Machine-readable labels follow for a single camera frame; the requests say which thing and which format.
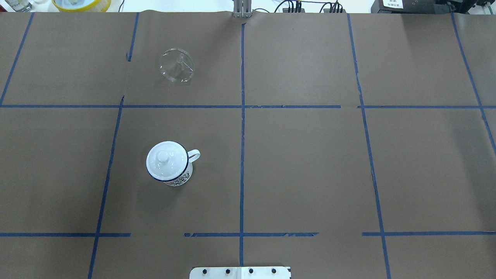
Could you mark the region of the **white cup lid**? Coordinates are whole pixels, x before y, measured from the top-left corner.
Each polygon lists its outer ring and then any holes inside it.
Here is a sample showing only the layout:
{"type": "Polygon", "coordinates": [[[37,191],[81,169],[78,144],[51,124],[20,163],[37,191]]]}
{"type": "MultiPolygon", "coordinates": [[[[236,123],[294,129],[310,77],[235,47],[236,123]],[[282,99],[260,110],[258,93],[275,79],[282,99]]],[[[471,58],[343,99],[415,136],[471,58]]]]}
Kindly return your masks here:
{"type": "Polygon", "coordinates": [[[145,164],[149,175],[154,179],[172,181],[186,171],[187,151],[179,143],[163,141],[149,150],[145,164]]]}

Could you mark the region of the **white enamel cup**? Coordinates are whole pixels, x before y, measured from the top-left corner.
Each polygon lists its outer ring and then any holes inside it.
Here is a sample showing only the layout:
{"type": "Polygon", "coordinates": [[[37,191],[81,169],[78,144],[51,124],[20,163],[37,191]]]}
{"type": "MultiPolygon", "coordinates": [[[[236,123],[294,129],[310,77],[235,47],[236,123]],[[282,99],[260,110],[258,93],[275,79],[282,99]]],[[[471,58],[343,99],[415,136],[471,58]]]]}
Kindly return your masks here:
{"type": "Polygon", "coordinates": [[[163,141],[149,150],[145,165],[149,175],[177,187],[186,184],[193,175],[193,162],[200,158],[199,150],[187,151],[174,141],[163,141]]]}

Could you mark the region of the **black computer box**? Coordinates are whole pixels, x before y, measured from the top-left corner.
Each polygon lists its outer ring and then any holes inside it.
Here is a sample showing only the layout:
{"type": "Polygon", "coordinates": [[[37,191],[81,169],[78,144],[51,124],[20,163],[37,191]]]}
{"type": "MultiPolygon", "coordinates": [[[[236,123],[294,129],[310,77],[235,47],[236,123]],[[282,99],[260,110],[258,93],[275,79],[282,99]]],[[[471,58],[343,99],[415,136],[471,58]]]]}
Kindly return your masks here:
{"type": "Polygon", "coordinates": [[[371,14],[449,14],[451,8],[439,0],[375,0],[371,14]]]}

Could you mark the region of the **yellow tape roll with bowl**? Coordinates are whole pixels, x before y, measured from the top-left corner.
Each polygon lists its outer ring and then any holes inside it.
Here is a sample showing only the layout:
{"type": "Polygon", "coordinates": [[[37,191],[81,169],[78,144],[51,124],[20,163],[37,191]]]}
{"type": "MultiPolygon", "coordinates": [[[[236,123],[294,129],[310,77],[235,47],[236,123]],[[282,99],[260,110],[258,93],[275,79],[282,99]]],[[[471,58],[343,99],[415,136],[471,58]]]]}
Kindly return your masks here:
{"type": "Polygon", "coordinates": [[[111,0],[52,0],[61,12],[106,12],[111,0]]]}

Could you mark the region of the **clear black cap bottle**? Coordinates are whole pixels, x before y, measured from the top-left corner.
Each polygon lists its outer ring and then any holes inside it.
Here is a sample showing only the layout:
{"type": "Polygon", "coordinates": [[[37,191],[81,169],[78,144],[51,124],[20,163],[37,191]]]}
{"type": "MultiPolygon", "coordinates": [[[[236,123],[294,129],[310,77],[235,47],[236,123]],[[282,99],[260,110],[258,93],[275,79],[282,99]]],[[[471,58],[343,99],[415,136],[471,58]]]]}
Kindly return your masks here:
{"type": "Polygon", "coordinates": [[[32,10],[32,4],[28,0],[5,0],[15,12],[29,12],[32,10]]]}

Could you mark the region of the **aluminium frame post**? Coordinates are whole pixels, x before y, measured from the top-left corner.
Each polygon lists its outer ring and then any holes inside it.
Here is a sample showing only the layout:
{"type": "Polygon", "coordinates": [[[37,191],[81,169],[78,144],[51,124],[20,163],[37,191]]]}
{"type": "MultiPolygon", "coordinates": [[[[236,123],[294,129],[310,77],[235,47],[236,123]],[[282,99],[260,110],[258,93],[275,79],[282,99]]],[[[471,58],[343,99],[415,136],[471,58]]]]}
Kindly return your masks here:
{"type": "Polygon", "coordinates": [[[233,0],[234,18],[250,18],[253,14],[252,0],[233,0]]]}

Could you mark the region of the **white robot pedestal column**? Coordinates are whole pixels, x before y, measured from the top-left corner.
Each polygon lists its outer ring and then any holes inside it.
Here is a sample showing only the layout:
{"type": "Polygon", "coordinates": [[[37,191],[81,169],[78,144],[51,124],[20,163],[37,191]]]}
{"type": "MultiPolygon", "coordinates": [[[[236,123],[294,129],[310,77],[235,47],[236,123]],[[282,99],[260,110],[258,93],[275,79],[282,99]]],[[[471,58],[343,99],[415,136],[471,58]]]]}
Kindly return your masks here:
{"type": "Polygon", "coordinates": [[[190,279],[291,279],[290,267],[197,267],[189,274],[190,279]]]}

